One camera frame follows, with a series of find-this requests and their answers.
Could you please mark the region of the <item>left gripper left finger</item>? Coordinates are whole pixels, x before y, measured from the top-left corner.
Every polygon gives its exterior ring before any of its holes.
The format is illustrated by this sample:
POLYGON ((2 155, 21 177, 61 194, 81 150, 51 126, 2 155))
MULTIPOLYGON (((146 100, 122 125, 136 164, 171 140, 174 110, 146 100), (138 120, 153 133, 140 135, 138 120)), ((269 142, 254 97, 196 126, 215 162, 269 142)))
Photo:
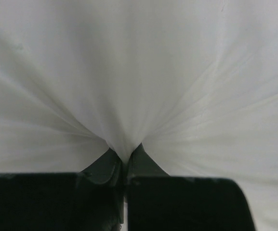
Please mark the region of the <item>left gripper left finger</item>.
POLYGON ((80 172, 0 173, 0 231, 118 231, 122 180, 111 149, 80 172))

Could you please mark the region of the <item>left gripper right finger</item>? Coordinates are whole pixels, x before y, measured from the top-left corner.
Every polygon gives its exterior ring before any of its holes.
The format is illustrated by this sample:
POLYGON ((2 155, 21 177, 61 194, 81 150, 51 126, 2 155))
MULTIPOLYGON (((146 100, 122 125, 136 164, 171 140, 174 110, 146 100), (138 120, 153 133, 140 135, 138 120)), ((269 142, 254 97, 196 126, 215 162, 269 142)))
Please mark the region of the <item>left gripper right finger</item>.
POLYGON ((247 199, 231 179, 170 176, 139 145, 127 172, 130 231, 253 231, 247 199))

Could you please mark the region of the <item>white pillow yellow edge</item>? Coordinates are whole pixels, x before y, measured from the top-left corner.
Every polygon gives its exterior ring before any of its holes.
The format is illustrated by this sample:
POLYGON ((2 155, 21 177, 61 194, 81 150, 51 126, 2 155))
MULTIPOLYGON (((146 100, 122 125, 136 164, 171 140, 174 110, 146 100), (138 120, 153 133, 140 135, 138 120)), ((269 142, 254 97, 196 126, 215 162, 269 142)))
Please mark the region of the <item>white pillow yellow edge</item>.
POLYGON ((140 144, 278 231, 278 0, 0 0, 0 172, 140 144))

